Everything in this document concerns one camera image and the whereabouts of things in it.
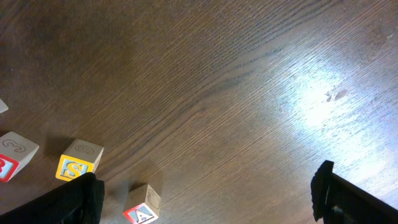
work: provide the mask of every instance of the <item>letter block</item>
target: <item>letter block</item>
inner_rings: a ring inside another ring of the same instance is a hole
[[[87,172],[94,173],[100,163],[104,147],[80,139],[61,155],[55,177],[70,181]]]
[[[160,197],[146,184],[129,193],[123,215],[133,224],[147,224],[159,218]]]
[[[9,132],[0,138],[0,181],[8,182],[29,163],[39,145]]]

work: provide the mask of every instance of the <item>yellow letter square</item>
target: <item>yellow letter square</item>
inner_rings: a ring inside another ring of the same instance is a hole
[[[87,172],[93,171],[93,164],[72,156],[61,155],[55,177],[60,180],[71,181]]]

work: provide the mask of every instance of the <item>wood grain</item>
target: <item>wood grain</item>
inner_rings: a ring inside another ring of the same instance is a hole
[[[325,159],[398,208],[397,58],[395,0],[3,0],[0,134],[40,149],[0,213],[74,138],[105,147],[102,223],[146,182],[156,223],[315,223]]]

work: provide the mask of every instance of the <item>black object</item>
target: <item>black object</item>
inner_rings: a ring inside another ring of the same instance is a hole
[[[325,224],[398,223],[398,211],[333,173],[325,161],[311,181],[313,216]]]
[[[0,223],[98,224],[105,187],[91,172],[0,216]]]

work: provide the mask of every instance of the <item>letter s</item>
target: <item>letter s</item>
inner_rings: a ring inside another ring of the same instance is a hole
[[[69,177],[71,179],[79,177],[80,176],[80,172],[83,171],[83,166],[79,165],[77,163],[74,163],[74,162],[69,163],[67,165],[67,168],[68,169],[65,169],[65,172],[63,173],[63,175],[65,177]]]

